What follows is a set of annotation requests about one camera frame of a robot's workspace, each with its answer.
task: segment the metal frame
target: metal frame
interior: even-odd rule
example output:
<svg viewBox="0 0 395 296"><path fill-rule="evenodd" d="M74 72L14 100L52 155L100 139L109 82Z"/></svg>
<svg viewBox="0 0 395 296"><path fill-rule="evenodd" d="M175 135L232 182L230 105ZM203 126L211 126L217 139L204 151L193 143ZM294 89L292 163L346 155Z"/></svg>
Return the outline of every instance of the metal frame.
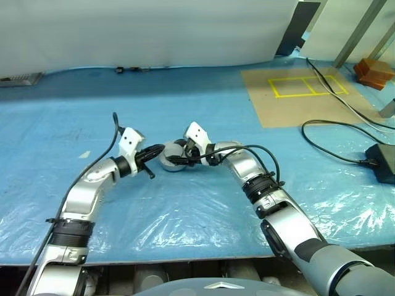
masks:
<svg viewBox="0 0 395 296"><path fill-rule="evenodd" d="M395 40L395 22L388 29L387 33L383 36L377 46L374 48L372 53L369 55L369 59L378 60L384 52L389 48L392 42Z"/></svg>
<svg viewBox="0 0 395 296"><path fill-rule="evenodd" d="M378 112L383 118L390 118L395 115L395 99L392 99L381 111Z"/></svg>
<svg viewBox="0 0 395 296"><path fill-rule="evenodd" d="M359 41L362 39L366 31L369 29L370 25L375 20L376 16L380 12L381 8L383 8L384 4L386 4L387 0L373 0L369 8L366 10L366 13L361 18L359 24L355 28L354 32L352 32L350 38L347 40L342 50L338 54L337 58L333 62L333 66L335 68L340 68L347 58L350 56L354 48L357 46Z"/></svg>

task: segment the cardboard sheet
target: cardboard sheet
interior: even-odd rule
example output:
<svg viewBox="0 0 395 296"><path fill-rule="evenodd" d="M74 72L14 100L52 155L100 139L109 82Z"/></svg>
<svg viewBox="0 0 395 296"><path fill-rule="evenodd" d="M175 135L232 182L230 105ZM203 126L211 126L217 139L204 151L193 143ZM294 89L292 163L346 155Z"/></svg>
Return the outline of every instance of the cardboard sheet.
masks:
<svg viewBox="0 0 395 296"><path fill-rule="evenodd" d="M319 70L340 97L366 116L380 121L378 112L339 71ZM326 91L310 69L247 70L241 74L264 128L300 126L310 119L362 122Z"/></svg>

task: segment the plastic sheet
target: plastic sheet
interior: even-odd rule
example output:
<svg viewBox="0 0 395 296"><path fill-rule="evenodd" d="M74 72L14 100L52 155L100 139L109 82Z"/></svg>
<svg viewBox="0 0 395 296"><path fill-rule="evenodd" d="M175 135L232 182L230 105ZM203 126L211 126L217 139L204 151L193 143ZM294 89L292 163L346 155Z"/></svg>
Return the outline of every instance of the plastic sheet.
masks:
<svg viewBox="0 0 395 296"><path fill-rule="evenodd" d="M317 151L298 128L260 127L239 71L305 66L303 60L279 59L123 75L85 69L47 75L33 87L0 89L0 263L27 264L33 258L48 228L45 219L55 215L79 171L107 147L112 111L120 124L145 135L145 146L181 137L193 120L213 142L264 145L280 163L285 189L330 243L393 243L394 186L377 183L371 170ZM380 92L356 87L377 108L385 105ZM342 126L310 126L307 132L348 157L362 157L374 144ZM393 136L381 138L394 142ZM89 157L80 158L87 151ZM155 179L144 172L123 178L106 195L88 263L272 255L251 204L225 167L169 173L157 160L148 166Z"/></svg>

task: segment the white cable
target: white cable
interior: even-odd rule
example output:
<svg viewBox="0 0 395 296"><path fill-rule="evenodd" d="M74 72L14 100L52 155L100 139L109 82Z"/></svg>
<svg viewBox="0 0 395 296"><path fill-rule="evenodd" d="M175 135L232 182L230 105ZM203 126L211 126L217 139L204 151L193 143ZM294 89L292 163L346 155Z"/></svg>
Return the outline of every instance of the white cable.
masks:
<svg viewBox="0 0 395 296"><path fill-rule="evenodd" d="M352 113L354 113L357 117L359 117L363 122L365 122L368 126L374 128L375 130L381 132L381 133L388 133L388 134L395 134L394 131L385 131L383 129L379 129L374 125L371 125L369 121L367 121L364 117L360 116L344 99L342 99L341 97L339 97L337 94L335 94L334 92L332 92L326 85L325 83L322 81L320 75L317 73L317 71L313 68L313 71L315 73L315 75L317 76L319 82L322 84L322 86L328 91L328 93L332 94L333 96L337 97L341 102L344 103L344 105L346 105L346 107L348 109L351 110Z"/></svg>

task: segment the black power adapter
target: black power adapter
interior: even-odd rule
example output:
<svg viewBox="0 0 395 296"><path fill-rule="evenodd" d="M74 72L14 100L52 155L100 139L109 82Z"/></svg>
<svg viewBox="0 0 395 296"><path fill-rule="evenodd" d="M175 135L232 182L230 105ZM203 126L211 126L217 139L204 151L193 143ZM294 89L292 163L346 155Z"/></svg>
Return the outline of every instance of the black power adapter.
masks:
<svg viewBox="0 0 395 296"><path fill-rule="evenodd" d="M365 154L377 161L378 166L372 166L377 181L395 185L395 145L375 144Z"/></svg>

